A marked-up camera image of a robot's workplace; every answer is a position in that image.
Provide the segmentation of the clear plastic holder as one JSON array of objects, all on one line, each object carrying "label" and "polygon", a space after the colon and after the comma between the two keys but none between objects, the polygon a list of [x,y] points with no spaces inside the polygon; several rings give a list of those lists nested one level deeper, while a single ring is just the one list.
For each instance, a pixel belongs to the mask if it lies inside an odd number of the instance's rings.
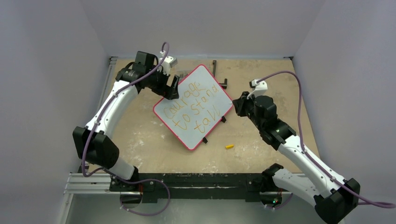
[{"label": "clear plastic holder", "polygon": [[179,76],[179,83],[182,82],[188,75],[190,71],[188,70],[180,70],[176,72],[176,75]]}]

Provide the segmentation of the red framed whiteboard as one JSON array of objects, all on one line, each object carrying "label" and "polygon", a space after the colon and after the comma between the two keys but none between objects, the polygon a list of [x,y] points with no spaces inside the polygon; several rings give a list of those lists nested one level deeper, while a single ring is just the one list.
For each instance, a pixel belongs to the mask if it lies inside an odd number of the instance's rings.
[{"label": "red framed whiteboard", "polygon": [[153,112],[188,150],[195,150],[233,108],[232,100],[203,64],[179,83],[178,93],[179,99],[158,101]]}]

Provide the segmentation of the black stop block right side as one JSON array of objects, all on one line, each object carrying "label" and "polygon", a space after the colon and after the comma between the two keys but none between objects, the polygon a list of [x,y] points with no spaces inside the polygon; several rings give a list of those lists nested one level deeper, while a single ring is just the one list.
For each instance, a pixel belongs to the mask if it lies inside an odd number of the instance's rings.
[{"label": "black stop block right side", "polygon": [[228,79],[225,78],[224,82],[219,83],[219,85],[221,86],[222,89],[224,89],[224,90],[227,89],[227,87],[228,87]]}]

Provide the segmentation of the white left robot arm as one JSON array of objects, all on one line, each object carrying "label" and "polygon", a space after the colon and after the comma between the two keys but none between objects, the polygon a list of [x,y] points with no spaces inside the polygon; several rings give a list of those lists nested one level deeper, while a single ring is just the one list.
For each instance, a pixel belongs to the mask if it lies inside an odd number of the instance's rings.
[{"label": "white left robot arm", "polygon": [[133,62],[122,68],[115,78],[113,88],[94,117],[84,126],[77,126],[72,133],[78,157],[82,165],[87,163],[121,179],[128,191],[139,186],[138,169],[120,157],[120,150],[112,141],[113,132],[129,104],[145,88],[165,99],[178,99],[178,82],[174,76],[168,85],[170,70],[177,59],[162,50],[161,57],[138,51]]}]

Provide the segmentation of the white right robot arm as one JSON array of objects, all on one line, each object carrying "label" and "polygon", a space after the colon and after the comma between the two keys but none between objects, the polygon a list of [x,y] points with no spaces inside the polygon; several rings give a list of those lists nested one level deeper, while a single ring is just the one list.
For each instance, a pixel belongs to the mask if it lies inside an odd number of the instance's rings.
[{"label": "white right robot arm", "polygon": [[279,164],[263,172],[266,189],[286,189],[312,205],[327,224],[342,221],[358,205],[360,184],[347,180],[321,161],[296,132],[278,118],[277,107],[269,96],[248,97],[247,91],[232,101],[236,114],[248,117],[263,141],[292,161],[307,180],[293,175]]}]

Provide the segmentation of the black stop block top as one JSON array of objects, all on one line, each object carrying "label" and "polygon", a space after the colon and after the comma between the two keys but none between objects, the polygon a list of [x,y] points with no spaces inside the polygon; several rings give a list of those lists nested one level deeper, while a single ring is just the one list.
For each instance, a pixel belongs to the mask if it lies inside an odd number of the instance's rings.
[{"label": "black stop block top", "polygon": [[213,74],[214,77],[216,75],[216,68],[217,68],[217,61],[213,60],[212,61],[212,74]]}]

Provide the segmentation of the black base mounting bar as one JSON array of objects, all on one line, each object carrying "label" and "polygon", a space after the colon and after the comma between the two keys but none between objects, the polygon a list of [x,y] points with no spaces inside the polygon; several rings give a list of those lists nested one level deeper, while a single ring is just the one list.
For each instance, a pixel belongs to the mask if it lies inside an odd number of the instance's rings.
[{"label": "black base mounting bar", "polygon": [[269,183],[261,173],[140,173],[142,183],[130,184],[111,178],[111,192],[137,193],[143,203],[158,199],[244,200],[278,206],[287,191]]}]

